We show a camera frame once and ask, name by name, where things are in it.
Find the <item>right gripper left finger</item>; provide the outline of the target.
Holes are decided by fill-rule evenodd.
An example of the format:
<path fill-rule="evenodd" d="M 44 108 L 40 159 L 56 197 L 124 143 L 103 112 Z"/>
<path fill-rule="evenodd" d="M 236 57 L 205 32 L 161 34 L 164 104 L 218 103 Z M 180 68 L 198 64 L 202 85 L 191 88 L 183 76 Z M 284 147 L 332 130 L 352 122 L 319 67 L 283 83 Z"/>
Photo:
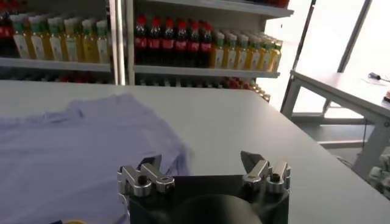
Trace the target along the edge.
<path fill-rule="evenodd" d="M 154 187 L 157 192 L 168 194 L 175 187 L 175 179 L 160 172 L 161 161 L 162 155 L 157 155 L 142 159 L 136 168 L 121 166 L 117 171 L 119 193 L 147 197 Z"/>

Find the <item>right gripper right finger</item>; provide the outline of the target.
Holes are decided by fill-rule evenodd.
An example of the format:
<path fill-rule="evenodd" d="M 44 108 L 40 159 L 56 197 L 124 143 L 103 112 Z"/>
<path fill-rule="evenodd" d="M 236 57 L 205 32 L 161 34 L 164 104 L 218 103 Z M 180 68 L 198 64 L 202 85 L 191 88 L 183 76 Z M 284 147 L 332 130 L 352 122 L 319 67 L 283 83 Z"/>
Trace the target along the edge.
<path fill-rule="evenodd" d="M 240 152 L 241 162 L 246 174 L 243 175 L 243 186 L 252 192 L 258 192 L 262 187 L 271 194 L 283 194 L 290 190 L 291 167 L 287 162 L 273 166 L 260 154 L 247 151 Z"/>

